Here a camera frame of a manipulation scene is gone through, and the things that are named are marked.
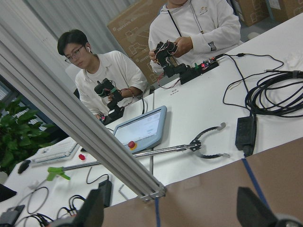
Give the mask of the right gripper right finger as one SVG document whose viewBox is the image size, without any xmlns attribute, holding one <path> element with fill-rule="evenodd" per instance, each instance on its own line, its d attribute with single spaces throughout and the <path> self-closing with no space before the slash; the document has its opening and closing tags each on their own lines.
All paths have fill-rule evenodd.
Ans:
<svg viewBox="0 0 303 227">
<path fill-rule="evenodd" d="M 242 227 L 280 227 L 277 217 L 248 187 L 237 192 L 237 219 Z"/>
</svg>

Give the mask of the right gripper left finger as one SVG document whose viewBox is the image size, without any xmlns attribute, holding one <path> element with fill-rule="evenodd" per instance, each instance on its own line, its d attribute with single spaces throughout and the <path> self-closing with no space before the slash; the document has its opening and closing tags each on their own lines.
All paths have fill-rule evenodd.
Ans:
<svg viewBox="0 0 303 227">
<path fill-rule="evenodd" d="M 104 220 L 104 205 L 101 189 L 91 190 L 76 215 L 74 227 L 101 227 Z"/>
</svg>

